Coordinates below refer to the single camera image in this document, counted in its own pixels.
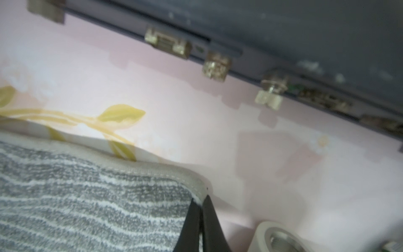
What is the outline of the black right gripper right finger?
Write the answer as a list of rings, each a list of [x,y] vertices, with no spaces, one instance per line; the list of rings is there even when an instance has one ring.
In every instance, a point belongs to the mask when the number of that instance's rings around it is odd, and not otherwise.
[[[208,195],[202,204],[202,235],[204,252],[231,252],[218,220],[211,197]]]

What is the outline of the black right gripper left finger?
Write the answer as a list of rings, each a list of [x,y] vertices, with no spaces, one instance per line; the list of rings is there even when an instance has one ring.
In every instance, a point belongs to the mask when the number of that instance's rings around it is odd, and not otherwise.
[[[200,216],[201,208],[192,200],[173,252],[199,252]]]

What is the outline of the grey striped square dishcloth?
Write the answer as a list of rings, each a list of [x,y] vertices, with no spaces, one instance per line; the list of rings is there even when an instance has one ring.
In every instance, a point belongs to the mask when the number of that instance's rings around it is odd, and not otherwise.
[[[1,132],[3,252],[171,252],[207,194],[184,168]]]

